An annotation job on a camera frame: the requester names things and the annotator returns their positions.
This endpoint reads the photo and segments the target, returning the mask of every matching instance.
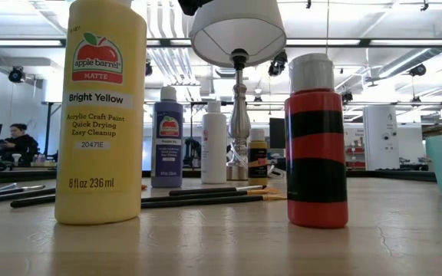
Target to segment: lamp shade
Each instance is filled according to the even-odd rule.
[[[249,54],[246,66],[276,56],[286,36],[277,0],[215,0],[203,5],[189,33],[192,48],[203,60],[232,67],[235,49]]]

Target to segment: ceiling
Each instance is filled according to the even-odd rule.
[[[0,1],[0,38],[65,38],[68,7],[71,1]],[[422,1],[403,0],[331,0],[329,11],[327,0],[312,1],[310,9],[305,8],[307,1],[278,0],[279,9],[289,38],[442,38],[442,1],[429,1],[429,9],[421,11]],[[162,28],[163,7],[170,15],[169,29]],[[133,9],[147,18],[151,38],[186,37],[193,18],[179,13],[174,1],[134,0]],[[175,25],[181,20],[182,28]],[[414,49],[405,48],[329,48],[328,56],[335,64],[335,86],[337,91],[349,90],[354,101],[409,101],[413,93],[422,95],[422,101],[442,101],[442,54],[424,62],[427,73],[422,77],[397,74],[376,81],[378,86],[368,87],[366,77],[374,77],[374,72]],[[182,73],[177,50],[165,51]],[[289,60],[307,53],[322,52],[324,48],[288,48]],[[183,50],[190,61],[191,77],[184,77],[186,83],[198,82],[199,87],[179,87],[179,100],[229,100],[234,85],[233,79],[219,79],[212,66],[200,60],[191,49]],[[64,67],[63,48],[0,48],[0,67],[9,68],[19,62],[25,71],[36,77],[52,79],[62,77]],[[145,100],[159,100],[159,88],[168,84],[168,76],[152,61],[153,75],[146,78]],[[289,74],[285,70],[278,77],[269,77],[269,63],[244,71],[245,85],[248,88],[248,101],[256,95],[255,89],[262,92],[264,101],[282,102],[289,96]],[[250,111],[255,121],[268,121],[270,109],[273,117],[282,117],[282,107],[253,107],[262,111]],[[440,107],[428,107],[407,112],[399,120],[415,120],[415,117],[437,113]],[[197,112],[194,120],[199,120],[203,112]],[[348,108],[347,118],[359,117],[360,107]]]

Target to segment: red paint bottle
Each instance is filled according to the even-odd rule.
[[[295,225],[342,228],[348,222],[341,96],[333,63],[306,54],[289,65],[285,102],[288,217]]]

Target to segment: small paint bottle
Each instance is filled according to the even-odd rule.
[[[250,130],[249,185],[267,185],[267,143],[262,129]]]

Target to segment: lamp base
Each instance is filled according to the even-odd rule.
[[[249,170],[243,166],[227,166],[226,179],[231,181],[246,181],[249,179]]]

